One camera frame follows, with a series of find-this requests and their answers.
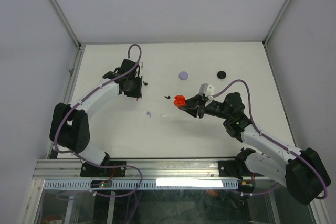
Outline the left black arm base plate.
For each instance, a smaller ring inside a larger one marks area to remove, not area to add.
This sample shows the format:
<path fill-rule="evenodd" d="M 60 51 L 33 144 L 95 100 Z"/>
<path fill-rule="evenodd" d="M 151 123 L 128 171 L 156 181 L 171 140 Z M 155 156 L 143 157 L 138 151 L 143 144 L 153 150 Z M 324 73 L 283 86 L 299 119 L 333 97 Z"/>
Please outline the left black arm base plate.
<path fill-rule="evenodd" d="M 114 168 L 101 168 L 97 165 L 85 162 L 82 164 L 80 176 L 84 178 L 89 177 L 107 177 L 113 175 L 114 178 L 125 177 L 126 161 L 109 160 L 102 166 L 113 166 Z"/>

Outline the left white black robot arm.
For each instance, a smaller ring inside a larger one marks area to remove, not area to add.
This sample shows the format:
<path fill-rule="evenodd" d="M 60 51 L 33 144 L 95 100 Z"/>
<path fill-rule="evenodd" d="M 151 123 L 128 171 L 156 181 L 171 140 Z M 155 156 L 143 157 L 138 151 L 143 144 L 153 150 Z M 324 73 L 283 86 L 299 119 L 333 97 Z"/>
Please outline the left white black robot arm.
<path fill-rule="evenodd" d="M 59 153 L 72 153 L 92 165 L 99 176 L 110 170 L 110 156 L 95 148 L 90 142 L 89 120 L 102 107 L 120 95 L 139 99 L 142 97 L 142 76 L 139 62 L 124 59 L 115 71 L 103 75 L 92 91 L 71 104 L 59 103 L 54 108 L 49 133 Z"/>

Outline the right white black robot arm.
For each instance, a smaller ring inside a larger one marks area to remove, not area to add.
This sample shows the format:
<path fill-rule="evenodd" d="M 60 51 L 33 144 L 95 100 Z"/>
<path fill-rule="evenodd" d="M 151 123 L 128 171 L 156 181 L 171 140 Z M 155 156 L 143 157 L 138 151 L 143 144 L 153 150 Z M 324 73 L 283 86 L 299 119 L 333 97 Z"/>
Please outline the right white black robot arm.
<path fill-rule="evenodd" d="M 263 133 L 244 113 L 240 93 L 228 94 L 223 102 L 205 95 L 186 99 L 174 98 L 174 105 L 194 118 L 211 115 L 224 119 L 228 135 L 250 147 L 235 157 L 235 168 L 228 170 L 239 179 L 249 172 L 261 174 L 286 187 L 288 193 L 303 205 L 324 199 L 331 179 L 318 153 L 287 145 Z"/>

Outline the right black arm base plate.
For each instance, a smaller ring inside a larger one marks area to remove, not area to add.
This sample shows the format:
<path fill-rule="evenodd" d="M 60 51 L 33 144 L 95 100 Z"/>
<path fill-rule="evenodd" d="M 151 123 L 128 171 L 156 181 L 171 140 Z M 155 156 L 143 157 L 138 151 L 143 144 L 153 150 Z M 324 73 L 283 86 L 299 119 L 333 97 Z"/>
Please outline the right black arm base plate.
<path fill-rule="evenodd" d="M 218 172 L 220 177 L 234 177 L 237 179 L 252 177 L 253 175 L 244 162 L 238 162 L 233 159 L 218 161 Z"/>

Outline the orange earbud charging case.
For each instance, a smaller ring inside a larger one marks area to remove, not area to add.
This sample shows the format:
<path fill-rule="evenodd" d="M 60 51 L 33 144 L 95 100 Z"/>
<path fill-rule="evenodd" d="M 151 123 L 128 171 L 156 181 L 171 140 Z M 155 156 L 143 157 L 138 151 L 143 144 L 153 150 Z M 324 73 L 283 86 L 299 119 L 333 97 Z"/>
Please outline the orange earbud charging case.
<path fill-rule="evenodd" d="M 177 108 L 185 107 L 186 106 L 186 98 L 183 95 L 176 95 L 174 97 L 174 105 Z"/>

